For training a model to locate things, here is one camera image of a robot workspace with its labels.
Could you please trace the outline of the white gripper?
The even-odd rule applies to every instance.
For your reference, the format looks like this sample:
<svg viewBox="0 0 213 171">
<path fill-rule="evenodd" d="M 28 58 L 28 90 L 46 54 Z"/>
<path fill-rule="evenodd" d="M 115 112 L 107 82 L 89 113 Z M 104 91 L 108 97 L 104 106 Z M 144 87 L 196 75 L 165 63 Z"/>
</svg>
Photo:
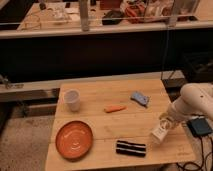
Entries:
<svg viewBox="0 0 213 171">
<path fill-rule="evenodd" d="M 162 113 L 159 116 L 159 120 L 164 120 L 167 118 L 169 121 L 171 121 L 168 129 L 169 131 L 174 130 L 179 123 L 186 120 L 186 117 L 176 109 L 174 104 L 170 104 L 168 106 L 167 113 Z"/>
</svg>

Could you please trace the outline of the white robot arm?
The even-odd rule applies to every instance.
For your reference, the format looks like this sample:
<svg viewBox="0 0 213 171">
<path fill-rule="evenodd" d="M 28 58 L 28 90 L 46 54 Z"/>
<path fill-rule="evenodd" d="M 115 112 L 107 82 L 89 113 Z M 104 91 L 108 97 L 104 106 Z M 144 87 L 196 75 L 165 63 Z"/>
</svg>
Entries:
<svg viewBox="0 0 213 171">
<path fill-rule="evenodd" d="M 197 112 L 213 120 L 212 83 L 185 84 L 180 90 L 180 96 L 159 117 L 159 126 L 164 130 L 174 129 Z"/>
</svg>

